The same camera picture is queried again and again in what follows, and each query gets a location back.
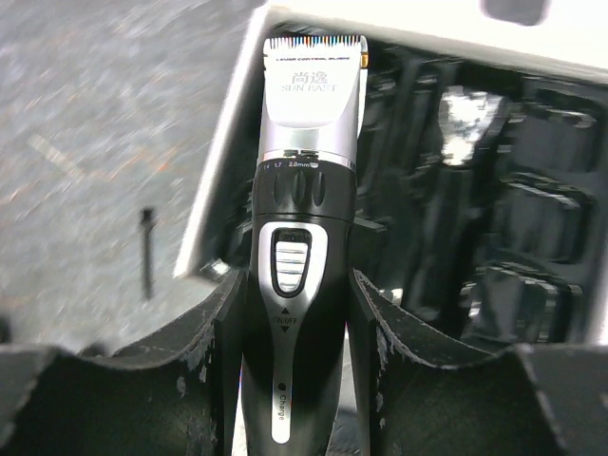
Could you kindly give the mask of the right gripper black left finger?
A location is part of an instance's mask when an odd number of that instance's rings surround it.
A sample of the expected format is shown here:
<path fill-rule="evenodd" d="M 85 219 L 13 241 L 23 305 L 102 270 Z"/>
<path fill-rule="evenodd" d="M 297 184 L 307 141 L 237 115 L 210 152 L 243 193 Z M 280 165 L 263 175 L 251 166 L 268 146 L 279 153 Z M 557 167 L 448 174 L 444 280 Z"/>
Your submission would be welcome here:
<path fill-rule="evenodd" d="M 227 455 L 246 277 L 111 357 L 1 349 L 5 455 Z"/>

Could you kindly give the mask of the black silver hair clipper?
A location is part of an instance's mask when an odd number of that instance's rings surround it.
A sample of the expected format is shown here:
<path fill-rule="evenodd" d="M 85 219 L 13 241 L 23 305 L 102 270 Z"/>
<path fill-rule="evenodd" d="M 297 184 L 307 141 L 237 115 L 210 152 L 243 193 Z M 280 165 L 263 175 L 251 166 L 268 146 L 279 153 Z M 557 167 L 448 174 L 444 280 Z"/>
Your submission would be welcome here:
<path fill-rule="evenodd" d="M 368 43 L 270 38 L 263 61 L 241 374 L 247 451 L 323 455 L 342 375 Z"/>

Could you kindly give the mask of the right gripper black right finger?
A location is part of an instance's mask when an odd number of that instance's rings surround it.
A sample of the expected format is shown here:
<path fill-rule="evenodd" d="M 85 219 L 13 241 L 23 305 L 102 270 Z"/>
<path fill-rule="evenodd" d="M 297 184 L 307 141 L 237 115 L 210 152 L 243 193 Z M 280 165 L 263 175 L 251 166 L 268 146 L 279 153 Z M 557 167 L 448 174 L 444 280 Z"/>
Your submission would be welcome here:
<path fill-rule="evenodd" d="M 366 455 L 603 455 L 607 350 L 487 352 L 351 272 L 351 361 Z"/>

